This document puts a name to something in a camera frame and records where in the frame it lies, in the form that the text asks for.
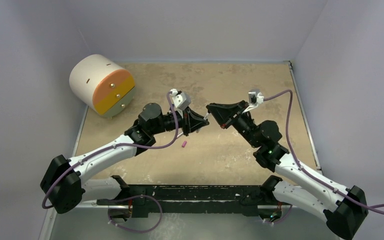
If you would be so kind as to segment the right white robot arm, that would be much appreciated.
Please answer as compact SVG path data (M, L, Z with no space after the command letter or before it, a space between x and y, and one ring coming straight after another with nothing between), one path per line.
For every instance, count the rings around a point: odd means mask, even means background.
M368 215L365 192L354 185L349 188L330 180L303 162L279 143L282 134L277 123L265 120L256 124L249 104L242 100L233 104L210 103L209 114L222 129L233 127L255 148L256 162L274 173L261 186L260 196L268 204L286 202L326 223L343 240L351 240Z

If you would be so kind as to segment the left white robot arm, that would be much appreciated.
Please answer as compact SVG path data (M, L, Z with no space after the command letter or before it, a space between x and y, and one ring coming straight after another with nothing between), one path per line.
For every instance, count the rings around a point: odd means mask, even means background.
M82 202L87 192L86 182L102 170L126 159L140 155L146 150L164 149L172 145L182 131L184 136L209 125L208 117L202 116L190 107L176 110L173 106L163 114L157 103L146 104L137 120L124 134L115 140L80 156L54 157L40 182L45 194L42 208L54 208L64 214ZM174 131L173 139L156 146L155 135Z

